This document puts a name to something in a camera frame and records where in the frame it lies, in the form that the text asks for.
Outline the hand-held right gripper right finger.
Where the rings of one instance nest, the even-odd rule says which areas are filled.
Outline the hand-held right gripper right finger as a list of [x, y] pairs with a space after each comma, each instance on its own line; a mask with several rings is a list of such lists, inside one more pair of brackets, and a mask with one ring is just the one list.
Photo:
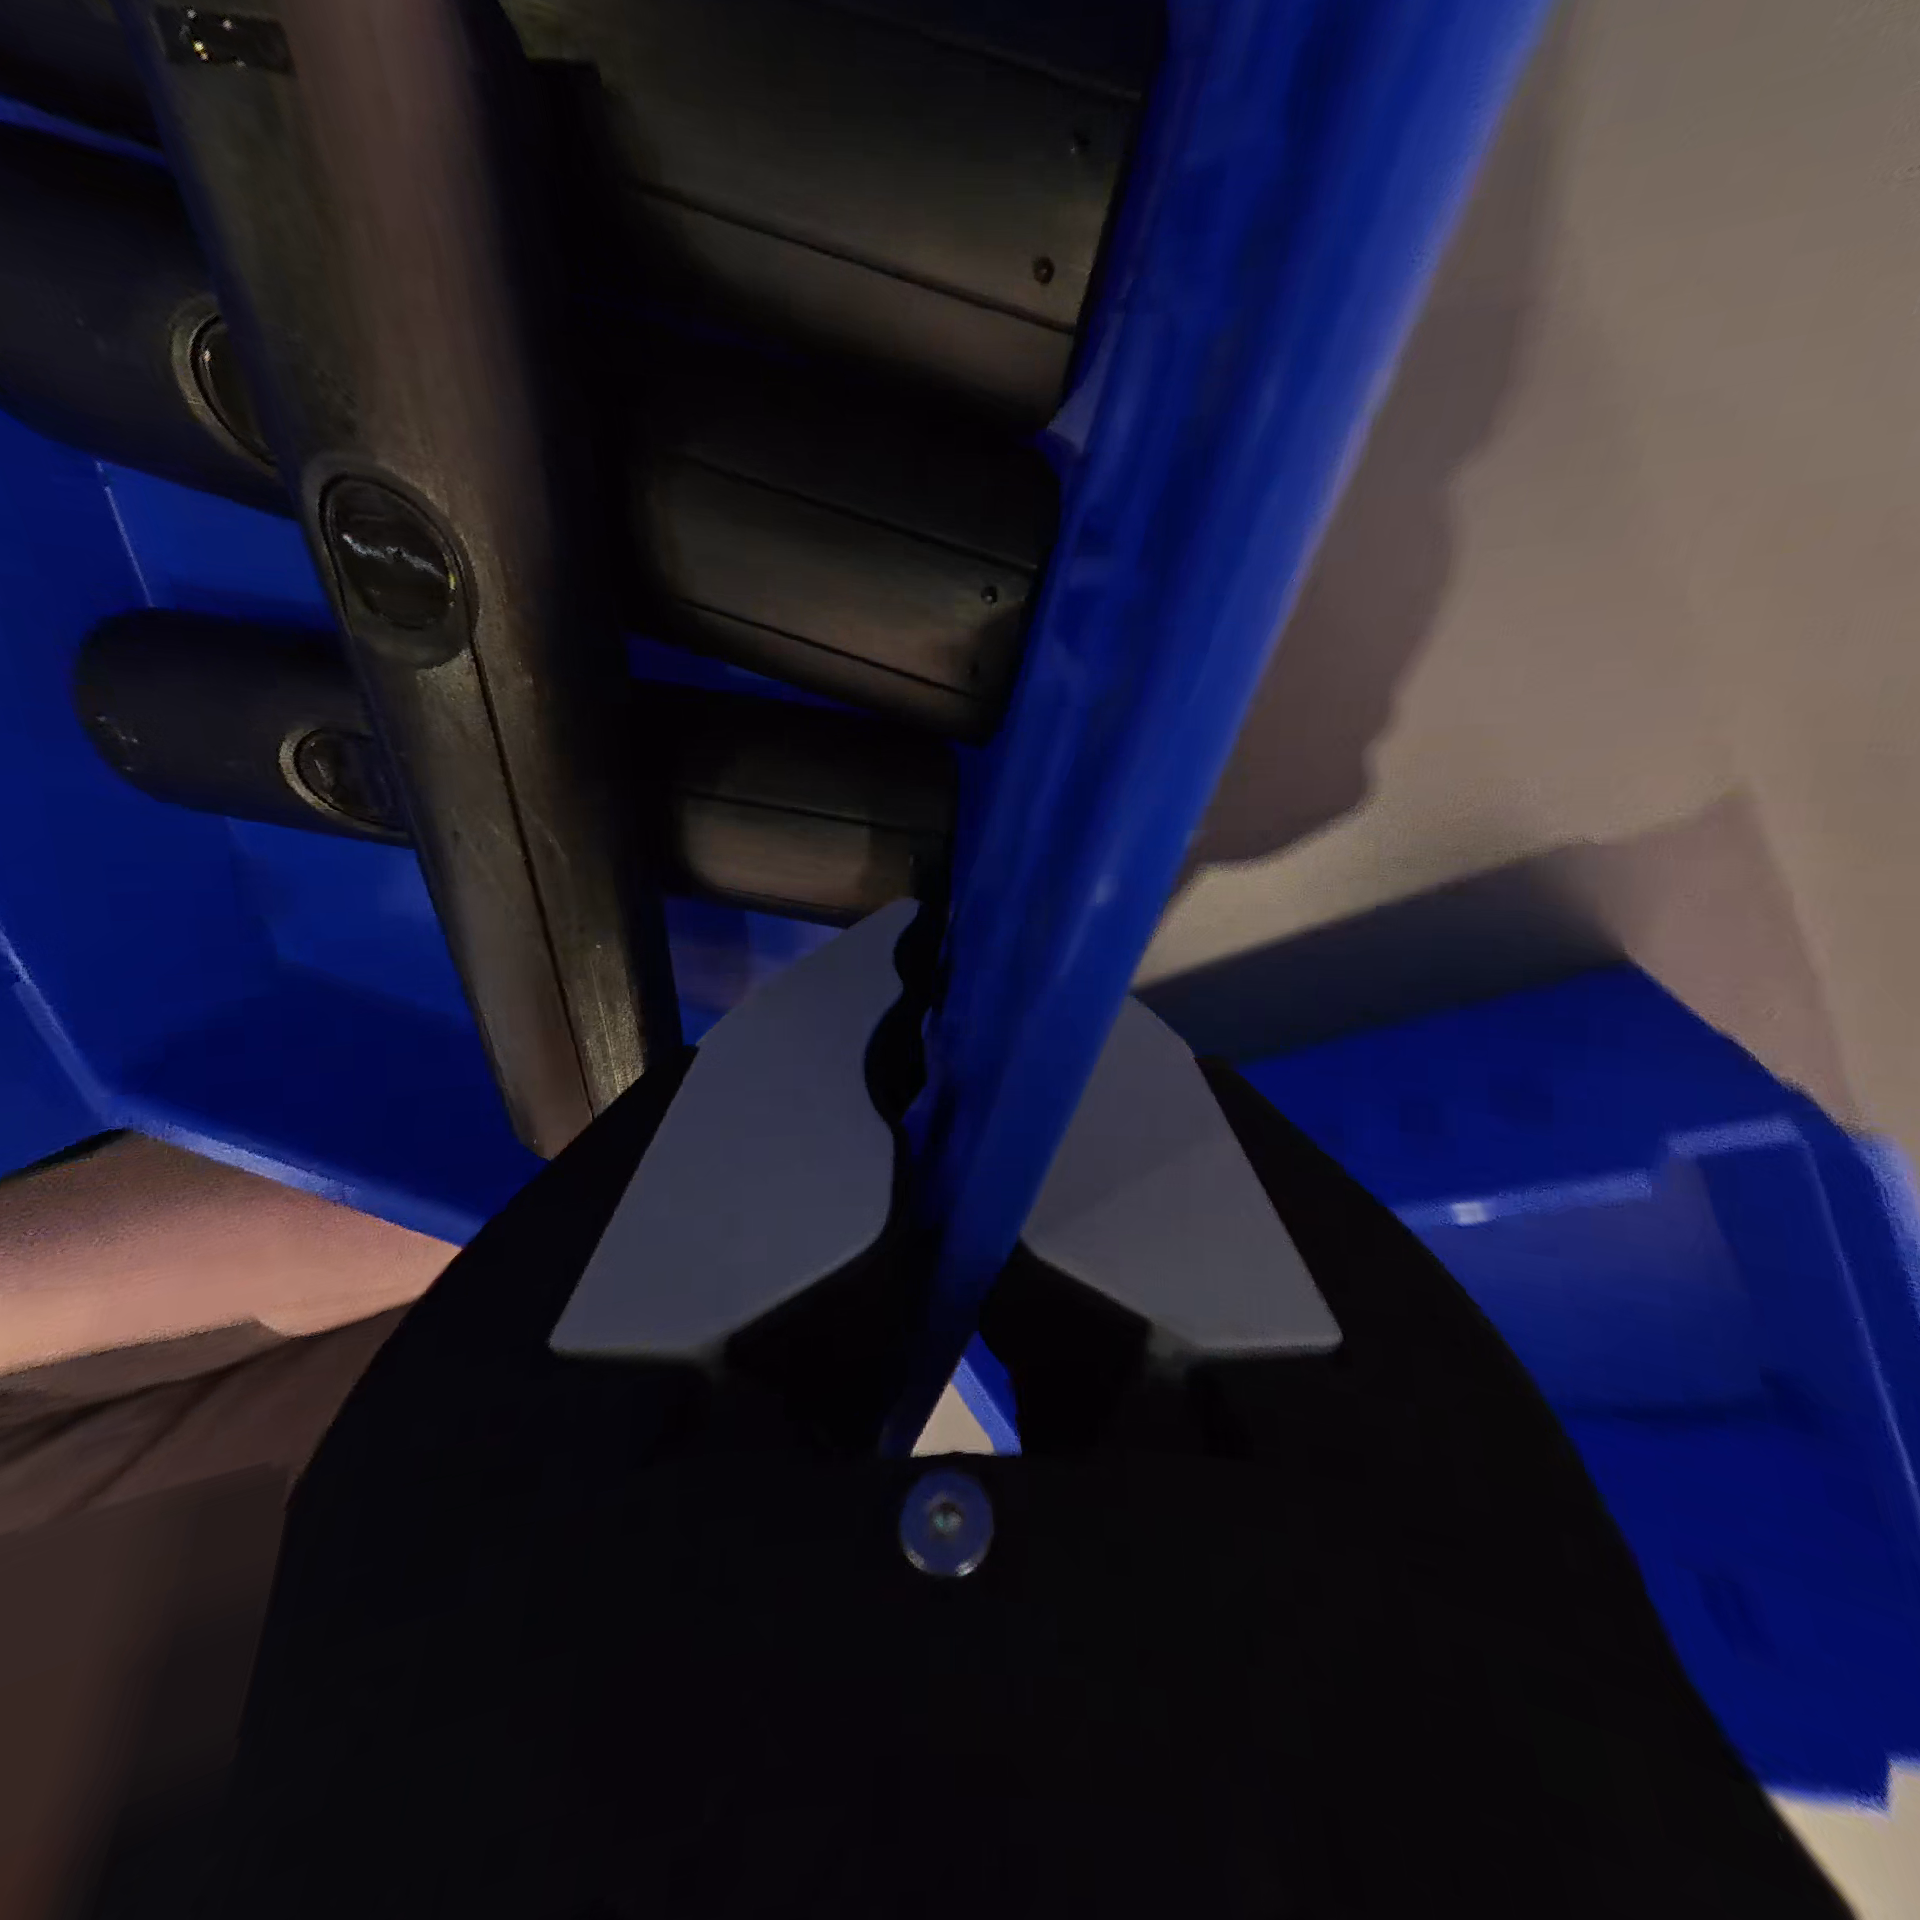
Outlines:
[[1006, 1271], [1019, 1384], [1185, 1384], [1342, 1330], [1172, 1030], [1126, 999]]

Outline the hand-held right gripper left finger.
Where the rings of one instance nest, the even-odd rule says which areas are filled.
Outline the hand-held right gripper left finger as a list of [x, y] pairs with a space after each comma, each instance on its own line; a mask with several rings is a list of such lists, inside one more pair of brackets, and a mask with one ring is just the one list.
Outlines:
[[904, 1002], [894, 900], [769, 976], [696, 1047], [552, 1330], [552, 1354], [755, 1377], [830, 1419], [896, 1388], [899, 1132], [870, 1055]]

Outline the black remote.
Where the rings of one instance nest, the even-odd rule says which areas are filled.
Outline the black remote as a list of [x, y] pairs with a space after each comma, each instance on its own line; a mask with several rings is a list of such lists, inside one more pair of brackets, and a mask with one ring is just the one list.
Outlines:
[[682, 1046], [606, 440], [501, 6], [116, 6], [513, 1127]]
[[1153, 3], [509, 3], [606, 288], [1049, 422], [1165, 41]]
[[[4, 417], [291, 521], [163, 167], [4, 129]], [[949, 736], [995, 730], [1061, 514], [1025, 434], [941, 401], [676, 331], [593, 338], [627, 459], [643, 633]]]
[[[398, 777], [330, 633], [186, 611], [80, 646], [77, 721], [153, 800], [408, 848]], [[958, 767], [912, 728], [737, 688], [637, 679], [640, 835], [672, 897], [848, 926], [947, 878]]]

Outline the blue plastic bin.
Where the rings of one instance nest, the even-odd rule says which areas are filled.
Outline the blue plastic bin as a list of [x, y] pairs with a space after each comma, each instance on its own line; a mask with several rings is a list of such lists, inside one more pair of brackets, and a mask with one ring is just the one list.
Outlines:
[[[186, 211], [115, 7], [4, 6], [4, 103], [40, 114], [4, 129], [149, 161]], [[737, 688], [873, 715], [956, 754], [949, 868], [914, 899], [904, 994], [907, 1036], [930, 1043], [905, 1121], [934, 1246], [904, 1393], [986, 1328], [988, 1258], [1013, 1250], [1018, 1206], [1041, 1196], [1542, 17], [1165, 6], [1058, 412], [1021, 428], [958, 404], [1029, 436], [1061, 491], [986, 736], [629, 624], [627, 459], [606, 436], [608, 379], [590, 371], [602, 330], [620, 343], [676, 331], [956, 402], [606, 288], [558, 91], [526, 56], [561, 195], [569, 360], [606, 440], [632, 692]], [[209, 401], [218, 369], [245, 379], [221, 311], [189, 366]], [[97, 626], [149, 609], [316, 628], [347, 659], [297, 505], [277, 519], [4, 417], [4, 1041], [36, 1046], [104, 1122], [155, 1121], [313, 1192], [457, 1219], [533, 1151], [414, 838], [387, 848], [233, 822], [116, 775], [77, 721], [74, 674]]]
[[1917, 1756], [1899, 1146], [1629, 964], [1395, 1007], [1246, 953], [1142, 998], [1470, 1292], [1762, 1784], [1881, 1809]]

